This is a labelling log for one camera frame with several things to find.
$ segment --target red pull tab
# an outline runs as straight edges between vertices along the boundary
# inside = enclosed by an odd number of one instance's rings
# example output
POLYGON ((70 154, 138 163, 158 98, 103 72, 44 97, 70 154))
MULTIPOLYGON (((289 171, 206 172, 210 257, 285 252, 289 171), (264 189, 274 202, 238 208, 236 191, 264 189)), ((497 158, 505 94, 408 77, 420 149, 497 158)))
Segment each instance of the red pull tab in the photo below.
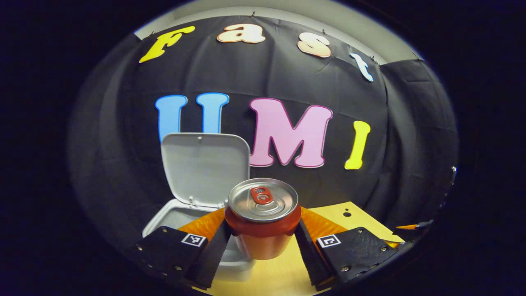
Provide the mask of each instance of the red pull tab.
POLYGON ((272 194, 263 186, 250 189, 250 195, 252 195, 252 199, 254 199, 257 204, 267 204, 272 201, 272 194))

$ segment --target pink letter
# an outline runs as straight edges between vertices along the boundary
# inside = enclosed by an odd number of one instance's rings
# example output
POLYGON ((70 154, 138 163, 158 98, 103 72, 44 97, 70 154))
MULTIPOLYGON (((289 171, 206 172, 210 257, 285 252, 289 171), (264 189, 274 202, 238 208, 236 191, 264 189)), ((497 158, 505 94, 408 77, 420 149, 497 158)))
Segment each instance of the pink letter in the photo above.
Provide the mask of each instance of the pink letter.
POLYGON ((255 98, 250 107, 256 111, 256 135, 254 149, 250 155, 251 166, 270 166, 274 158, 269 155, 270 139, 278 153, 279 162, 287 165, 299 146, 300 155, 294 160, 299 167, 320 167, 327 123, 332 111, 323 106, 307 108, 296 127, 292 127, 285 106, 275 98, 255 98))

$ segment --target white wall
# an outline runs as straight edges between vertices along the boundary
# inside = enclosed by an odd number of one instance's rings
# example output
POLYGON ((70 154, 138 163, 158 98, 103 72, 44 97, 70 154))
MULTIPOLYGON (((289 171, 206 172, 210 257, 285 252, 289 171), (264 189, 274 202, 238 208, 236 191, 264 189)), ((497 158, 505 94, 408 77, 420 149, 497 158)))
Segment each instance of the white wall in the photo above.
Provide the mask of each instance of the white wall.
POLYGON ((414 59, 419 54, 404 40, 372 18, 329 0, 196 0, 148 23, 135 34, 143 39, 176 25, 215 16, 273 17, 325 32, 374 56, 379 64, 414 59))

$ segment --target light wood surface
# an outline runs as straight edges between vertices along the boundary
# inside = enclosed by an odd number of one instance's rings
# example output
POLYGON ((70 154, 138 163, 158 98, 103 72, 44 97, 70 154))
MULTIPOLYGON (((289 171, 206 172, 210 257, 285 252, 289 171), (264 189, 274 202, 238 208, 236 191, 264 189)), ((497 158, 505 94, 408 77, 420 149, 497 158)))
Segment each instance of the light wood surface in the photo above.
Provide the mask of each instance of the light wood surface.
MULTIPOLYGON (((383 240, 403 242, 397 235, 393 235, 387 227, 352 202, 312 208, 310 210, 340 224, 346 229, 362 226, 383 240), (351 216, 344 216, 344 212, 349 212, 351 216)), ((310 296, 325 291, 316 291, 315 287, 310 285, 309 274, 301 259, 296 238, 290 240, 283 254, 277 258, 256 261, 248 281, 228 282, 214 280, 212 288, 206 291, 195 289, 214 296, 310 296)))

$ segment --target soda can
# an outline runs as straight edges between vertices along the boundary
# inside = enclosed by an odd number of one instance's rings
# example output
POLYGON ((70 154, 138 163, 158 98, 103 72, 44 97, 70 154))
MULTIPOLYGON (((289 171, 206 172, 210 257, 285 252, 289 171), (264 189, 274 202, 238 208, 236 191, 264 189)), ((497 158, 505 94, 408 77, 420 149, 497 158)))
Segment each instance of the soda can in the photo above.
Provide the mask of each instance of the soda can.
POLYGON ((280 180, 246 180, 228 195, 225 220, 239 248, 256 260, 283 253, 300 218, 298 194, 280 180))

